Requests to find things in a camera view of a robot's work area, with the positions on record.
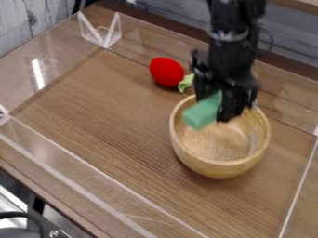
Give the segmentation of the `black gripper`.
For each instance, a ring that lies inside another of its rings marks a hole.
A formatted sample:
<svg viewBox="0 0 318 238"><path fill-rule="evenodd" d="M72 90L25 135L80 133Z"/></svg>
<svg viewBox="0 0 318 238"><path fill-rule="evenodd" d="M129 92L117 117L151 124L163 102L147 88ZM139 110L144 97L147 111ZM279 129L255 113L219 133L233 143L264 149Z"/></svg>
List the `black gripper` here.
<svg viewBox="0 0 318 238"><path fill-rule="evenodd" d="M209 28L205 51L191 51L189 69L195 74L196 101L220 99L216 121L227 123L251 109L256 100L257 81L251 73L256 59L259 29L225 32Z"/></svg>

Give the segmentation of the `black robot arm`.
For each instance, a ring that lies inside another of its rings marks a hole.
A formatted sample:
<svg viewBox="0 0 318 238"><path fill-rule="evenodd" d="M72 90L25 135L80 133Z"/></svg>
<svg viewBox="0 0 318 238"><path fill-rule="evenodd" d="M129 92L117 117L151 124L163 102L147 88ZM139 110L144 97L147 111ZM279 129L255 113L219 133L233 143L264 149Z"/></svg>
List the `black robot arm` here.
<svg viewBox="0 0 318 238"><path fill-rule="evenodd" d="M196 103L183 113L192 126L224 123L253 107L259 82L252 65L266 4L267 0L207 0L208 49L191 52Z"/></svg>

